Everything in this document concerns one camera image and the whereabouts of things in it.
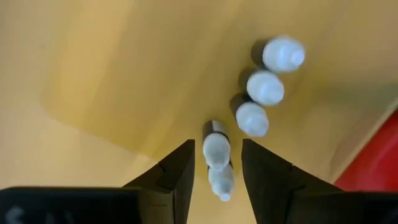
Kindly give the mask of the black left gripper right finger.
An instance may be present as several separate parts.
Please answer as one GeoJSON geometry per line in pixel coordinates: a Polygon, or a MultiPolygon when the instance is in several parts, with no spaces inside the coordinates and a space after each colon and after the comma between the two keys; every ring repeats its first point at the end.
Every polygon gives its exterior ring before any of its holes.
{"type": "Polygon", "coordinates": [[[398,224],[398,192],[346,192],[251,139],[241,159],[257,224],[398,224]]]}

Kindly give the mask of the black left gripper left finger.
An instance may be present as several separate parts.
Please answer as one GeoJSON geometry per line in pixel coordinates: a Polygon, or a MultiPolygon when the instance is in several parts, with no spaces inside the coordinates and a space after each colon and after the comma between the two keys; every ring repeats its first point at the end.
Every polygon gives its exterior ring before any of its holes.
{"type": "Polygon", "coordinates": [[[186,224],[195,173],[189,139],[122,187],[9,187],[0,224],[186,224]]]}

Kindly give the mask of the small white cap dropper bottle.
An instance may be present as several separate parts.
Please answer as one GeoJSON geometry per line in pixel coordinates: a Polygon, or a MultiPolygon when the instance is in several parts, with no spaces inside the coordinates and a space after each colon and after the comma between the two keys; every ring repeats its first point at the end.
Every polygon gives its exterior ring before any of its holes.
{"type": "Polygon", "coordinates": [[[250,137],[264,137],[269,129],[265,109],[249,95],[238,93],[229,102],[236,123],[241,131],[250,137]]]}
{"type": "Polygon", "coordinates": [[[260,105],[277,105],[284,99],[282,81],[268,70],[247,68],[240,73],[238,83],[239,87],[260,105]]]}
{"type": "Polygon", "coordinates": [[[203,125],[203,155],[209,168],[223,170],[230,160],[231,146],[225,125],[209,120],[203,125]]]}
{"type": "Polygon", "coordinates": [[[289,73],[299,69],[305,60],[305,47],[287,35],[259,39],[251,47],[255,65],[274,73],[289,73]]]}
{"type": "Polygon", "coordinates": [[[227,202],[231,199],[234,189],[234,173],[233,167],[228,164],[222,170],[208,169],[208,181],[211,189],[221,201],[227,202]]]}

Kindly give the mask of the red desk lamp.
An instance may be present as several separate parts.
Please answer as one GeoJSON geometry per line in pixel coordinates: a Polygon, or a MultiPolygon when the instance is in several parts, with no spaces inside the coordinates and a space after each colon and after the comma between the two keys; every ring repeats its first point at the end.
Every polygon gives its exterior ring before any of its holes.
{"type": "Polygon", "coordinates": [[[398,109],[334,183],[347,191],[398,192],[398,109]]]}

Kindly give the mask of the yellow translucent plastic bin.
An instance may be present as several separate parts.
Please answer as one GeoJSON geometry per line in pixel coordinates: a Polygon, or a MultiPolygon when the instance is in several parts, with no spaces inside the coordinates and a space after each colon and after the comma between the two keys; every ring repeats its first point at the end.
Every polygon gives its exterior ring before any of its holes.
{"type": "Polygon", "coordinates": [[[194,139],[188,224],[256,224],[229,102],[278,35],[306,56],[257,142],[334,182],[398,106],[398,0],[0,0],[0,189],[119,187],[194,139]],[[230,141],[227,202],[209,120],[230,141]]]}

